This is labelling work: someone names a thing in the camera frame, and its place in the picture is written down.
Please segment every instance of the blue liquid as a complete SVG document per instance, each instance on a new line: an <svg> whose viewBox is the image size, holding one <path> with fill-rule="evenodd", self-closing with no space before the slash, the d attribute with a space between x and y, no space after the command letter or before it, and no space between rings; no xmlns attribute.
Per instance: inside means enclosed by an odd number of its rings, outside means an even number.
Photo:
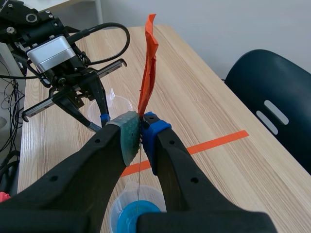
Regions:
<svg viewBox="0 0 311 233"><path fill-rule="evenodd" d="M138 217L144 213L150 212L160 212L160 210L149 201L139 200L137 214L137 201L128 204L118 218L116 233L136 233Z"/></svg>

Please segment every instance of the wooden table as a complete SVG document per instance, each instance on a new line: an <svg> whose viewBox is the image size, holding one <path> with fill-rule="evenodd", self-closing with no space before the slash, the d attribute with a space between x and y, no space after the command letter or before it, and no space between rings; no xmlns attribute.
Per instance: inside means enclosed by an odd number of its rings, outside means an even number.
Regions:
<svg viewBox="0 0 311 233"><path fill-rule="evenodd" d="M129 30L131 44L122 56L128 67L109 74L102 82L137 109L146 45L143 27ZM309 174L172 28L158 25L154 33L159 42L156 83L147 111L171 123L186 147L247 131L247 137L192 156L223 195L241 208L267 212L278 232L311 232ZM122 31L112 29L92 34L77 45L95 61L117 53L124 40ZM27 81L25 108L47 94L38 80ZM85 115L88 106L86 102L82 108ZM79 150L92 135L57 106L24 123L18 190ZM108 232L113 200L128 181L137 180L137 173L119 179L104 218L104 232ZM141 172L141 183L161 189L151 169Z"/></svg>

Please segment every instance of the chair backrest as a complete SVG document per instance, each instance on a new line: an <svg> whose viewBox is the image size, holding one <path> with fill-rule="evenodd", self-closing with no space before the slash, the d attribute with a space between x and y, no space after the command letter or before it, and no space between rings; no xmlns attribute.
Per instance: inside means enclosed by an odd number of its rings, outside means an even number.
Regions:
<svg viewBox="0 0 311 233"><path fill-rule="evenodd" d="M311 174L311 74L254 50L236 62L225 84Z"/></svg>

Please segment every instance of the orange tape line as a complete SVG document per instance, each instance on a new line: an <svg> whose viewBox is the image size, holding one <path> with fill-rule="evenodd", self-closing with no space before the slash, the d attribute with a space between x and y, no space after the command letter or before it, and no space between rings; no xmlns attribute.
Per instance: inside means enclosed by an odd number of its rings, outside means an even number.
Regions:
<svg viewBox="0 0 311 233"><path fill-rule="evenodd" d="M202 151L205 151L207 149L213 148L213 147L217 147L223 144L226 144L228 142L232 142L244 137L247 137L248 133L245 130L236 132L236 133L232 133L223 137L219 137L192 147L188 147L187 150L189 152L189 154L195 154L195 153L199 153Z"/></svg>
<svg viewBox="0 0 311 233"><path fill-rule="evenodd" d="M195 153L199 153L207 149L217 147L217 146L220 146L228 142L232 142L232 141L235 141L235 140L247 137L247 136L248 136L248 133L245 130L242 130L242 131L232 133L232 134L229 134L223 137L219 137L219 138L216 138L216 139L204 142L204 143L200 143L192 147L188 147L187 150L189 154L195 154ZM149 160L146 160L140 163L141 171L149 169L149 168L151 168ZM131 175L136 172L139 172L139 163L128 166L122 173L121 177Z"/></svg>

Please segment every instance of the crumpled orange paper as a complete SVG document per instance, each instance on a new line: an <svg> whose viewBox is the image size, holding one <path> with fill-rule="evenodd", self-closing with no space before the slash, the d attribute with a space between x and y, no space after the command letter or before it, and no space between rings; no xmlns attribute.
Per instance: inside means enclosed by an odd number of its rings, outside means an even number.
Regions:
<svg viewBox="0 0 311 233"><path fill-rule="evenodd" d="M145 25L147 54L138 102L138 114L140 118L144 115L150 96L154 89L156 79L156 50L159 44L153 35L153 21L155 16L155 14L148 15Z"/></svg>

